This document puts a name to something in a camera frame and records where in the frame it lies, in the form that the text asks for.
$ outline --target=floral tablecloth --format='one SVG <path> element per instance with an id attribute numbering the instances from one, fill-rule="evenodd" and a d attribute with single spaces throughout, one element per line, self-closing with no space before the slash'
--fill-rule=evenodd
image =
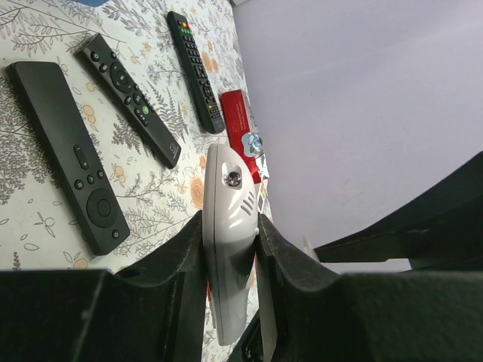
<path id="1" fill-rule="evenodd" d="M 169 240 L 202 208 L 206 152 L 227 143 L 198 125 L 165 15 L 185 14 L 212 87 L 246 90 L 227 0 L 111 0 L 90 8 L 65 0 L 0 0 L 0 268 L 108 268 L 115 273 Z M 103 34 L 150 97 L 183 148 L 173 170 L 163 167 L 72 53 Z M 12 90 L 5 67 L 18 60 L 58 63 L 131 229 L 108 256 L 94 257 L 47 165 Z M 252 288 L 249 319 L 257 309 Z M 207 307 L 203 361 L 225 361 Z"/>

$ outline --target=white handheld device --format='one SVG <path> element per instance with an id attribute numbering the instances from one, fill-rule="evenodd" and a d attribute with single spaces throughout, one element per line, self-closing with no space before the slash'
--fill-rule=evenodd
<path id="1" fill-rule="evenodd" d="M 203 246 L 218 343 L 237 340 L 247 323 L 248 292 L 258 235 L 254 180 L 230 147 L 208 150 L 203 201 Z"/>

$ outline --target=black remote control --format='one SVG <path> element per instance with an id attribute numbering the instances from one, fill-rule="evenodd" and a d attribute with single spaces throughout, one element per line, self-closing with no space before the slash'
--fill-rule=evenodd
<path id="1" fill-rule="evenodd" d="M 102 35 L 95 35 L 75 55 L 151 147 L 156 157 L 168 168 L 176 166 L 180 158 L 181 146 L 158 117 L 148 99 L 134 83 Z"/>
<path id="2" fill-rule="evenodd" d="M 128 224 L 62 69 L 18 62 L 7 72 L 86 241 L 94 254 L 110 253 L 129 236 Z"/>
<path id="3" fill-rule="evenodd" d="M 183 62 L 184 71 L 191 82 L 189 88 L 203 128 L 209 133 L 223 132 L 225 124 L 188 20 L 183 15 L 170 11 L 168 24 Z"/>

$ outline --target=red box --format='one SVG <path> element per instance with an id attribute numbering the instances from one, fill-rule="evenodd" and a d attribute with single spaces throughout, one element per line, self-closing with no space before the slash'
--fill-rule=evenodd
<path id="1" fill-rule="evenodd" d="M 250 102 L 243 90 L 234 90 L 221 95 L 223 114 L 225 115 L 226 130 L 229 143 L 248 166 L 255 184 L 261 183 L 258 173 L 257 157 L 263 154 L 257 132 L 257 126 L 251 115 Z"/>

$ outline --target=wall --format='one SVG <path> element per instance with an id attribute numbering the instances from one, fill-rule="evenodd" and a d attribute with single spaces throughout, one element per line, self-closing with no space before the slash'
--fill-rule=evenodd
<path id="1" fill-rule="evenodd" d="M 250 0 L 234 8 L 269 162 L 297 246 L 398 209 L 483 146 L 483 2 Z"/>

